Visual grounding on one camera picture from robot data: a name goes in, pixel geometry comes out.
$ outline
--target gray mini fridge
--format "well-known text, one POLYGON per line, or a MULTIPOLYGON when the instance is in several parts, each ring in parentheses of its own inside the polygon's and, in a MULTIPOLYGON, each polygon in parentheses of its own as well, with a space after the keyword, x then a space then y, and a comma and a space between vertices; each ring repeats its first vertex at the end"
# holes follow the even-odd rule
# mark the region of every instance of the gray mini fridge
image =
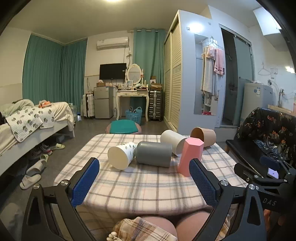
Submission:
POLYGON ((269 104, 272 105, 272 96, 273 89, 270 86, 257 83, 245 83, 240 124, 242 124, 248 115, 257 107, 267 108, 269 104))
POLYGON ((113 87, 94 88, 94 110, 96 119, 110 119, 113 116, 113 87))

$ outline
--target phone screen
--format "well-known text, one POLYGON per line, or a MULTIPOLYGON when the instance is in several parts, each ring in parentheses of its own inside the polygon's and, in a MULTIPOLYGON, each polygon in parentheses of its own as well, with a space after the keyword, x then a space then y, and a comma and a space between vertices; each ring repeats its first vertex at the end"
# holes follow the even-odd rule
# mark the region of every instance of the phone screen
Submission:
POLYGON ((267 176, 275 179, 279 179, 279 173, 277 171, 274 171, 273 169, 268 168, 267 176))

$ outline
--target plaid tablecloth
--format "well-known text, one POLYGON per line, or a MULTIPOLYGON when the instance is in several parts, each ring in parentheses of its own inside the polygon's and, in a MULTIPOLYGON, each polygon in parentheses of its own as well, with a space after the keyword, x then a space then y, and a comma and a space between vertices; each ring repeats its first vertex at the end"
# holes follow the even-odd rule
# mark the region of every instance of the plaid tablecloth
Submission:
MULTIPOLYGON (((177 173, 180 157, 172 156, 170 168, 137 164, 133 160, 123 171, 108 163, 107 152, 124 142, 160 142, 160 135, 100 134, 93 137, 64 167, 55 185, 70 179, 91 157, 100 161, 100 171, 84 203, 76 208, 97 240, 106 239, 123 218, 139 215, 177 215, 202 209, 206 203, 191 177, 177 173)), ((233 186, 246 186, 235 175, 235 161, 217 144, 204 148, 202 163, 219 180, 233 186)))

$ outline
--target white cup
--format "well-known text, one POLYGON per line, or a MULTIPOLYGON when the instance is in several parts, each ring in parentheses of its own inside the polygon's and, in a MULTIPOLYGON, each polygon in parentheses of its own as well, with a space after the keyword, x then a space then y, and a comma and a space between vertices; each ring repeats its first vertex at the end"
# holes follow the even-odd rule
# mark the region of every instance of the white cup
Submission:
POLYGON ((116 169, 124 170, 133 160, 136 147, 137 144, 133 142, 110 147, 108 150, 108 162, 116 169))
POLYGON ((172 144, 172 153, 176 156, 182 155, 184 142, 187 138, 172 130, 164 131, 160 136, 160 142, 172 144))

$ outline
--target black tv screen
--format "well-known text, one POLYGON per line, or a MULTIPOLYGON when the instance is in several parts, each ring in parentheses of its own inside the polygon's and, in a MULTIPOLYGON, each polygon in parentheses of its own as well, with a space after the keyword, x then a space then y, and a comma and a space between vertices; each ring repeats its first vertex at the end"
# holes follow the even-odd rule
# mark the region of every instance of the black tv screen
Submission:
POLYGON ((100 80, 124 80, 125 77, 126 63, 100 65, 100 80))

